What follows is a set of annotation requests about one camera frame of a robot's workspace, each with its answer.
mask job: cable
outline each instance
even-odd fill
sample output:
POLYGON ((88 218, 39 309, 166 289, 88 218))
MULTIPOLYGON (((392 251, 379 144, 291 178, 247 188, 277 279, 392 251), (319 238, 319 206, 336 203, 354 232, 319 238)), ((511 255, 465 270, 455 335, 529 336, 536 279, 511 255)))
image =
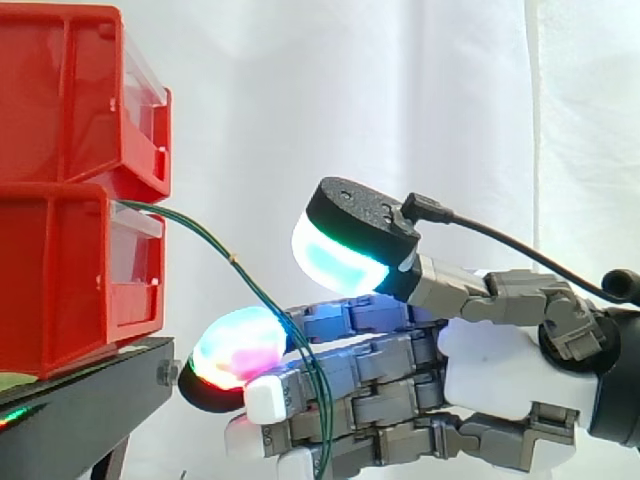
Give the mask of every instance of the cable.
POLYGON ((333 397, 327 376, 304 334, 293 322, 291 317, 282 308, 280 308, 280 306, 255 282, 255 280, 253 280, 242 265, 238 263, 235 256, 232 255, 231 252, 215 236, 213 236, 213 234, 211 234, 211 232, 198 222, 182 213, 157 205, 150 205, 135 201, 120 201, 120 203, 129 208, 145 210, 172 220, 188 228, 204 239, 231 264, 251 291, 279 319, 287 334, 292 336, 294 344, 300 352, 305 368, 309 373, 309 378, 311 379, 311 384, 313 386, 318 405, 322 435, 322 452, 319 465, 314 474, 318 480, 322 479, 329 461, 331 460, 331 450, 333 446, 333 397))
MULTIPOLYGON (((443 223, 446 225, 454 224, 460 227, 467 228, 469 230, 473 230, 477 233, 493 238, 503 245, 511 247, 512 249, 527 256, 531 260, 548 268, 553 273, 563 277, 567 281, 575 284, 576 286, 591 293, 592 295, 601 298, 602 300, 617 305, 623 303, 633 303, 635 305, 637 303, 630 298, 622 298, 616 295, 612 295, 604 289, 590 283, 579 275, 566 269, 546 255, 543 255, 542 253, 534 250, 528 245, 525 245, 515 238, 510 237, 509 235, 506 235, 505 233, 502 233, 480 222, 462 217, 456 214, 452 209, 443 206, 440 202, 432 198, 425 197, 424 195, 420 195, 418 193, 410 193, 402 204, 401 213, 405 219, 409 220, 414 225, 418 220, 425 220, 431 223, 443 223)), ((618 275, 615 280, 619 280, 620 278, 620 275, 618 275)), ((634 286, 638 286, 638 288, 640 288, 640 277, 636 280, 637 282, 634 284, 634 286)), ((627 280, 624 283, 626 287, 630 288, 629 286, 633 282, 627 280)))
POLYGON ((552 272, 560 275, 561 277, 565 278, 569 282, 574 283, 578 287, 601 298, 602 300, 605 300, 610 303, 615 303, 615 304, 626 303, 624 300, 621 300, 618 297, 608 294, 602 288, 597 287, 596 285, 588 282, 584 278, 566 269, 565 267, 555 262, 551 258, 547 257, 546 255, 543 255, 542 253, 534 250, 533 248, 529 247, 528 245, 525 245, 524 243, 516 240, 515 238, 510 237, 509 235, 506 235, 505 233, 495 230, 475 220, 461 217, 460 215, 457 215, 457 214, 453 215, 453 217, 451 218, 451 223, 455 225, 459 225, 464 228, 468 228, 469 230, 473 230, 474 232, 480 233, 487 237, 493 238, 494 240, 497 240, 498 242, 513 248, 514 250, 529 257, 531 260, 548 268, 552 272))

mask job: cable connector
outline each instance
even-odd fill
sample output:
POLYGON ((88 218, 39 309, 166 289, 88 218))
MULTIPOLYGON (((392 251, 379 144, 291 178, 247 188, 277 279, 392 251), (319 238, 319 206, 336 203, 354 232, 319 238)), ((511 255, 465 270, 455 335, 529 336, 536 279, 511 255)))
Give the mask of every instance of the cable connector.
POLYGON ((409 194, 400 211, 414 224, 418 220, 449 224, 455 218, 455 213, 450 208, 443 207, 440 202, 417 193, 409 194))

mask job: black cap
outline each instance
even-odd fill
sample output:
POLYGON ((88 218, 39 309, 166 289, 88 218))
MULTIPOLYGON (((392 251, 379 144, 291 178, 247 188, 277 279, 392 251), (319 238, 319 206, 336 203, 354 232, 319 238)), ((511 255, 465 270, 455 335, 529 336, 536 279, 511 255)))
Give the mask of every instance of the black cap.
POLYGON ((205 412, 228 413, 244 407, 244 392, 241 388, 222 390, 198 377, 187 362, 180 377, 178 389, 191 405, 205 412))
POLYGON ((391 268, 414 251, 420 234, 394 225, 396 199, 356 182, 324 178, 307 206, 311 223, 332 240, 391 268))

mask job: green light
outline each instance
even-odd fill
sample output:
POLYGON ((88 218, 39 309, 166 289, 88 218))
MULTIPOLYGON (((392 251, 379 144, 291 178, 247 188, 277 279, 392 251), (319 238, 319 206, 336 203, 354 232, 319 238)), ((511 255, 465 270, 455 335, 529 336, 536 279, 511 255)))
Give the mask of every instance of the green light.
POLYGON ((14 421, 18 420, 20 417, 22 417, 29 410, 30 410, 29 407, 23 407, 23 408, 19 408, 18 410, 15 410, 15 411, 11 412, 9 415, 4 417, 3 419, 0 419, 0 428, 6 427, 11 422, 14 422, 14 421))
POLYGON ((389 267, 327 237, 306 214, 293 232, 293 255, 311 279, 334 292, 356 297, 372 293, 389 267))

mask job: black cable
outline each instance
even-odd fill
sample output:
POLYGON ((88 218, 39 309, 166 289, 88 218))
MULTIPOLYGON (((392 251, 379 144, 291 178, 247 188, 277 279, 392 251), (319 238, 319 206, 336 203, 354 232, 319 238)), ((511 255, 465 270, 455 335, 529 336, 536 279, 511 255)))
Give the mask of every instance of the black cable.
POLYGON ((604 288, 600 288, 515 238, 483 223, 462 217, 432 198, 418 193, 410 193, 402 204, 400 213, 414 225, 418 220, 425 220, 431 223, 454 224, 468 228, 513 248, 602 300, 617 305, 632 303, 640 306, 640 275, 634 272, 621 270, 610 272, 605 277, 604 288), (617 296, 618 291, 624 292, 624 296, 617 296))
POLYGON ((621 300, 618 297, 608 294, 602 288, 588 282, 584 278, 566 269, 565 267, 555 262, 551 258, 547 257, 546 255, 543 255, 542 253, 534 250, 533 248, 529 247, 528 245, 525 245, 524 243, 516 240, 515 238, 510 237, 509 235, 506 235, 505 233, 502 233, 494 228, 491 228, 475 220, 461 217, 460 215, 457 215, 457 214, 454 214, 450 218, 450 221, 455 225, 468 228, 469 230, 473 230, 474 232, 493 238, 494 240, 497 240, 498 242, 513 248, 514 250, 529 257, 531 260, 548 268, 549 270, 556 273, 557 275, 560 275, 561 277, 565 278, 569 282, 574 283, 576 286, 601 298, 602 300, 605 300, 610 303, 615 303, 615 304, 626 303, 625 300, 621 300))

